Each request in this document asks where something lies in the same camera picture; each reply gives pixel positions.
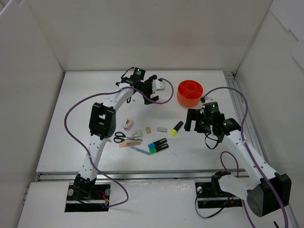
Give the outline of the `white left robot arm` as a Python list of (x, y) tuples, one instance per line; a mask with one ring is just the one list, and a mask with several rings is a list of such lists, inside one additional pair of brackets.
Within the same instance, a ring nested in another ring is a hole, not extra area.
[(151, 99), (151, 94), (163, 90), (164, 84), (156, 75), (144, 80), (145, 70), (135, 68), (129, 77), (123, 76), (118, 83), (118, 90), (103, 103), (94, 103), (91, 110), (89, 130), (89, 153), (74, 180), (74, 188), (78, 195), (90, 199), (95, 194), (95, 181), (103, 149), (116, 130), (116, 113), (132, 95), (140, 91), (144, 94), (144, 103), (149, 105), (158, 101), (158, 96)]

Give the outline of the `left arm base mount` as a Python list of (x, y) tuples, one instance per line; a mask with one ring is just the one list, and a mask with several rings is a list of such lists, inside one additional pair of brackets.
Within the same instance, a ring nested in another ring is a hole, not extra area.
[(110, 205), (110, 184), (97, 184), (88, 193), (70, 184), (66, 195), (65, 212), (107, 212)]

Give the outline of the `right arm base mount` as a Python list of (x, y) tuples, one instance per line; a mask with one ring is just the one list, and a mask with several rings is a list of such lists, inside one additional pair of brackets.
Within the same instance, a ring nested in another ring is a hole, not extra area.
[(196, 182), (199, 209), (220, 209), (242, 207), (240, 198), (227, 192), (216, 192), (211, 182)]

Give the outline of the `blue slim highlighter pen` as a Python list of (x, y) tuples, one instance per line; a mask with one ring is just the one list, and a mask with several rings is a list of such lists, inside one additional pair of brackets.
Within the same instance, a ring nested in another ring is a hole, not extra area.
[(143, 153), (145, 155), (150, 155), (150, 153), (148, 151), (142, 150), (140, 148), (137, 148), (137, 147), (134, 147), (134, 146), (131, 146), (130, 148), (137, 151), (137, 152)]

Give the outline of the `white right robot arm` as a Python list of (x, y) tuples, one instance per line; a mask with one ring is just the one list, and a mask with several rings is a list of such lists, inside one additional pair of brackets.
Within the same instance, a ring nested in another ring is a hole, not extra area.
[(279, 174), (247, 142), (241, 134), (241, 126), (233, 118), (225, 118), (217, 102), (205, 103), (201, 109), (188, 109), (185, 131), (194, 130), (217, 138), (224, 144), (247, 172), (251, 183), (246, 185), (229, 171), (216, 172), (211, 177), (210, 190), (220, 196), (224, 193), (246, 200), (251, 211), (263, 217), (289, 204), (291, 179)]

